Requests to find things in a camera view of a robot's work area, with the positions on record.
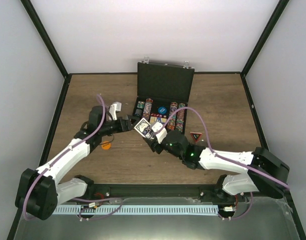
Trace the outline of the blue white card deck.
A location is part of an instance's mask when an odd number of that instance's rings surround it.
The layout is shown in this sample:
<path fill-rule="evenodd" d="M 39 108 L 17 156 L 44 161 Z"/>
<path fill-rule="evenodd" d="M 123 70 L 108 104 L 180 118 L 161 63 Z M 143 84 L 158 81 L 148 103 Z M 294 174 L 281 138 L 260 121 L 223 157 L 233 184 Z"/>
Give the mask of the blue white card deck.
<path fill-rule="evenodd" d="M 140 119 L 133 129 L 137 131 L 143 138 L 153 138 L 153 130 L 151 129 L 151 124 L 145 118 Z"/>

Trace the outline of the blue yellow card deck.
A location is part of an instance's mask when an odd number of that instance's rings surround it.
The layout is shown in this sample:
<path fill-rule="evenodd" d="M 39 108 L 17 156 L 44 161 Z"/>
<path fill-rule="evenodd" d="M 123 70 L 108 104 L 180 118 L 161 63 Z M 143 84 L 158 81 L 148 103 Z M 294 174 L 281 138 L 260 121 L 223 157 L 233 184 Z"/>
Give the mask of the blue yellow card deck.
<path fill-rule="evenodd" d="M 157 117 L 157 116 L 151 116 L 150 117 L 150 124 L 154 124 L 155 122 L 159 122 L 164 124 L 167 121 L 167 118 L 165 117 Z"/>

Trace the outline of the blue small blind button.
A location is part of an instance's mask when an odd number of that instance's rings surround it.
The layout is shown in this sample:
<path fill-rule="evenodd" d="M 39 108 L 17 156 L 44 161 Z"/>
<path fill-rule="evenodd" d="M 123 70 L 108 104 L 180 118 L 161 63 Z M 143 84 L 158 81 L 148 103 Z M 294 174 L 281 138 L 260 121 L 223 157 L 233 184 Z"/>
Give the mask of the blue small blind button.
<path fill-rule="evenodd" d="M 167 108 L 164 106 L 161 106 L 158 108 L 158 113 L 161 115 L 165 115 L 167 113 Z"/>

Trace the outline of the orange round button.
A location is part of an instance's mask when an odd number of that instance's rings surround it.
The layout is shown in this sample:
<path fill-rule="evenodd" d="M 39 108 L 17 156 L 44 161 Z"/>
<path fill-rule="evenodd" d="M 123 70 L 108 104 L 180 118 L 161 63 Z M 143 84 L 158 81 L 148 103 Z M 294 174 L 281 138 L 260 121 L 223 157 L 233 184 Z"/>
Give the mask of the orange round button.
<path fill-rule="evenodd" d="M 111 142 L 109 141 L 104 141 L 102 144 L 101 144 L 101 148 L 103 150 L 109 150 L 111 148 Z"/>

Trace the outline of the black poker chip case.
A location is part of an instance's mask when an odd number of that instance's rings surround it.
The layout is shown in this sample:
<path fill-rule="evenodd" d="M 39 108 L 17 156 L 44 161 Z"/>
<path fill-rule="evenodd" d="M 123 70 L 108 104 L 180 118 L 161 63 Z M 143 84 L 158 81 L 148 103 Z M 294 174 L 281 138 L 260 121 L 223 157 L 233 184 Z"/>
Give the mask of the black poker chip case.
<path fill-rule="evenodd" d="M 150 114 L 159 114 L 158 108 L 165 107 L 168 118 L 171 102 L 188 106 L 195 69 L 186 61 L 184 65 L 150 62 L 148 57 L 137 63 L 137 94 L 132 111 L 134 116 L 138 101 L 152 99 Z"/>

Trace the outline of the red black triangular token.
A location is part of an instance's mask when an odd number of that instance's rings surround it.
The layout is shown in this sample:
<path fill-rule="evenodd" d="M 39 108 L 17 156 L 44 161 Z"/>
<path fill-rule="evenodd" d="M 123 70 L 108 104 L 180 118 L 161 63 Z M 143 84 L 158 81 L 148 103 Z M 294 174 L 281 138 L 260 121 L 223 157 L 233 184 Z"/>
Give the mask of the red black triangular token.
<path fill-rule="evenodd" d="M 201 139 L 202 135 L 203 134 L 201 132 L 190 132 L 190 136 L 192 137 L 195 143 L 197 143 Z"/>

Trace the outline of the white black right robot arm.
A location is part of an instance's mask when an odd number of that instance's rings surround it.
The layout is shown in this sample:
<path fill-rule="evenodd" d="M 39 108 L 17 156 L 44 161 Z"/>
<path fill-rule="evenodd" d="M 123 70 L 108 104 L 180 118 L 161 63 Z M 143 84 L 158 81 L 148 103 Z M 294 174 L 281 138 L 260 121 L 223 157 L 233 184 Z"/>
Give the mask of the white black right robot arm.
<path fill-rule="evenodd" d="M 281 199 L 288 189 L 289 166 L 265 148 L 243 152 L 211 150 L 190 143 L 177 130 L 148 133 L 144 140 L 153 152 L 166 151 L 190 169 L 227 171 L 228 174 L 219 177 L 214 190 L 222 202 L 238 194 L 254 192 Z"/>

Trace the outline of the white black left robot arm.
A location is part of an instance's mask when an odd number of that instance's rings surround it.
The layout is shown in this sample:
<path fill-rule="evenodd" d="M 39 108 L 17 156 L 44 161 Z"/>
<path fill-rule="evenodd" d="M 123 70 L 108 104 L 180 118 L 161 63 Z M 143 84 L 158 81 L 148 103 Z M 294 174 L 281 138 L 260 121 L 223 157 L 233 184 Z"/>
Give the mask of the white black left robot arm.
<path fill-rule="evenodd" d="M 37 169 L 26 169 L 20 177 L 15 206 L 40 220 L 49 218 L 57 206 L 75 198 L 90 202 L 95 196 L 95 183 L 77 175 L 67 182 L 62 178 L 82 159 L 92 153 L 104 136 L 128 132 L 140 120 L 127 115 L 113 120 L 102 106 L 94 106 L 80 130 L 68 146 L 53 159 Z"/>

